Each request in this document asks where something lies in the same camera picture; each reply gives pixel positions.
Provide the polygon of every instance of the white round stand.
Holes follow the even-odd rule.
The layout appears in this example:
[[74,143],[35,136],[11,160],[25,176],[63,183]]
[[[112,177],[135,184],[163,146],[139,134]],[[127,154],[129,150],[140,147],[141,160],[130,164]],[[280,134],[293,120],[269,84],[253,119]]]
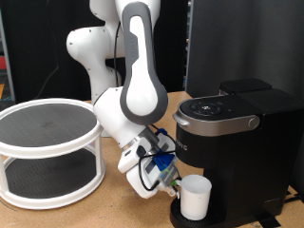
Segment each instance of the white round stand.
[[0,112],[0,196],[27,209],[71,204],[105,176],[102,128],[90,104],[45,99]]

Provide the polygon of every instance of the paper cup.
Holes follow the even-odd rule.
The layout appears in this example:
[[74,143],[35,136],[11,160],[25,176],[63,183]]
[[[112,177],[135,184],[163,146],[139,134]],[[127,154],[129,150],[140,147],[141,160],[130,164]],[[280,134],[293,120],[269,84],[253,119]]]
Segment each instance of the paper cup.
[[200,175],[189,175],[182,179],[180,211],[187,219],[201,220],[207,215],[211,182]]

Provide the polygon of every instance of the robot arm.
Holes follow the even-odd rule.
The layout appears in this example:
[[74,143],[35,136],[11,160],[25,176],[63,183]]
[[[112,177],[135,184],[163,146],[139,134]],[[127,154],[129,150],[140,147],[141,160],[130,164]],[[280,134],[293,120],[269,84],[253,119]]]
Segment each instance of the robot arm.
[[[114,58],[114,46],[119,17],[114,0],[90,0],[92,13],[105,21],[103,27],[79,28],[73,30],[66,39],[66,48],[70,56],[82,64],[89,76],[91,101],[109,87],[115,87],[115,70],[105,65],[106,59]],[[116,55],[124,57],[124,34],[120,29],[117,39]],[[121,76],[118,73],[119,86]]]
[[123,22],[126,76],[121,95],[123,114],[131,122],[149,125],[165,113],[168,99],[155,70],[152,29],[160,1],[116,0]]
[[175,196],[169,184],[178,174],[174,155],[163,160],[153,157],[175,150],[174,142],[148,127],[164,115],[168,103],[156,74],[152,39],[160,4],[160,0],[116,0],[123,24],[126,78],[123,87],[109,88],[94,105],[100,124],[123,150],[119,170],[146,199],[158,190]]

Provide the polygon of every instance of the coffee maker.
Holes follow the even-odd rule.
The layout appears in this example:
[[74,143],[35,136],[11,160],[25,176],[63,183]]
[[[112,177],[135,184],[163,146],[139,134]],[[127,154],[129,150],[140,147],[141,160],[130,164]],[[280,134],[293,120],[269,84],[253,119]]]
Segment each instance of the coffee maker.
[[257,80],[224,82],[220,95],[186,100],[174,114],[177,156],[212,183],[207,216],[177,228],[230,228],[281,213],[304,127],[304,103]]

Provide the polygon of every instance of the mesh tray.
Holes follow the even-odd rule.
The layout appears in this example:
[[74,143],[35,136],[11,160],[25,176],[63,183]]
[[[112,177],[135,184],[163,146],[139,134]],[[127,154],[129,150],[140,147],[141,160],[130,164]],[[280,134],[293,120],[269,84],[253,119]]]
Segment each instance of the mesh tray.
[[0,142],[41,147],[76,140],[96,125],[92,111],[74,104],[39,104],[16,110],[0,120]]
[[95,161],[86,149],[49,159],[16,159],[6,169],[9,191],[29,199],[61,197],[95,178]]

